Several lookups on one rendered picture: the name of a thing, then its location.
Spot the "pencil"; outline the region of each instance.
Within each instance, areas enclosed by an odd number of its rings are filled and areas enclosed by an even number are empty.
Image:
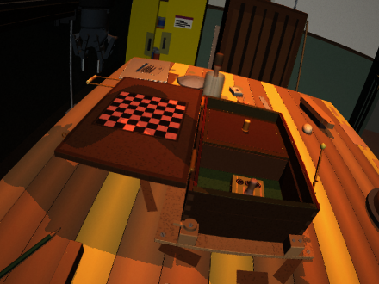
[[[21,262],[23,262],[25,259],[27,259],[31,254],[33,254],[36,250],[38,250],[42,245],[44,245],[45,243],[47,243],[52,237],[55,236],[55,234],[59,230],[60,230],[60,228],[57,231],[52,232],[52,233],[48,234],[47,236],[45,236],[40,242],[38,242],[37,244],[35,244],[27,252],[25,252],[24,254],[22,254],[15,261],[13,261],[10,265],[8,265],[5,269],[3,269],[0,272],[0,278],[2,278],[4,275],[6,275],[10,270],[12,270],[13,268],[15,268],[18,264],[20,264]]]

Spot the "wooden stick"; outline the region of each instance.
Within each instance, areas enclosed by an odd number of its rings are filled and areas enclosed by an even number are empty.
[[[317,175],[319,174],[319,169],[320,169],[320,165],[321,165],[321,158],[322,158],[322,152],[326,148],[326,145],[324,143],[321,143],[320,144],[320,148],[321,148],[321,153],[320,153],[320,156],[319,156],[319,162],[317,163],[316,174],[314,175],[314,184],[313,184],[313,186],[317,183],[316,179],[317,179]]]
[[[33,254],[36,250],[38,250],[42,245],[44,245],[45,243],[47,243],[52,237],[55,236],[55,234],[59,230],[60,230],[60,228],[57,231],[52,232],[52,233],[48,234],[47,236],[45,236],[40,242],[38,242],[37,244],[35,244],[27,252],[25,252],[24,254],[22,254],[15,261],[13,261],[10,265],[8,265],[5,269],[3,269],[0,272],[0,278],[2,278],[3,276],[5,276],[10,270],[12,270],[13,268],[15,268],[18,264],[20,264],[21,262],[23,262],[25,259],[27,259],[31,254]]]
[[[300,60],[299,75],[297,76],[296,92],[299,89],[299,81],[300,81],[300,74],[301,74],[301,68],[302,68],[302,60],[304,58],[305,42],[307,41],[308,23],[309,23],[309,21],[307,21],[307,26],[305,27],[304,43],[302,44],[302,53],[301,53],[301,60]]]

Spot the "white wall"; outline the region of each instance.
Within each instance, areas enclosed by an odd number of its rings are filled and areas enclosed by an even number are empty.
[[[274,0],[294,8],[295,0]],[[308,31],[372,58],[379,47],[378,0],[298,0],[308,14]]]

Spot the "yellow cabinet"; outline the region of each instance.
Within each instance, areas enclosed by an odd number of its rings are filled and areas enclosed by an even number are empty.
[[[160,60],[195,65],[206,5],[207,0],[134,0],[126,60],[151,58],[156,47]],[[156,28],[158,17],[165,19],[163,28]]]

